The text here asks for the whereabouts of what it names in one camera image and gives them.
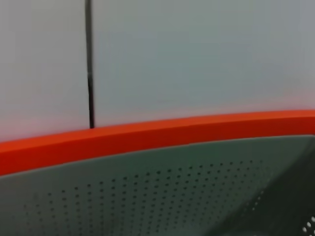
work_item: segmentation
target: orange edge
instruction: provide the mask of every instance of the orange edge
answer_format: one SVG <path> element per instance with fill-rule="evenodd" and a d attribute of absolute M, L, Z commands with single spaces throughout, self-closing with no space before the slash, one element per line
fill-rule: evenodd
<path fill-rule="evenodd" d="M 123 124 L 0 144 L 0 175 L 130 151 L 229 139 L 315 134 L 315 110 Z"/>

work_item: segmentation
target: perforated surface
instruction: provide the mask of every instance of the perforated surface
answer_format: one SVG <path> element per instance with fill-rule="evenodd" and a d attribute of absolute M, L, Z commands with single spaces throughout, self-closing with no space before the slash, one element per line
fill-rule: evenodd
<path fill-rule="evenodd" d="M 258 191 L 259 204 L 309 140 L 165 148 L 2 177 L 0 235 L 202 235 Z"/>
<path fill-rule="evenodd" d="M 306 236 L 314 236 L 315 235 L 315 217 L 312 216 L 309 220 L 305 223 L 302 228 L 304 235 Z"/>

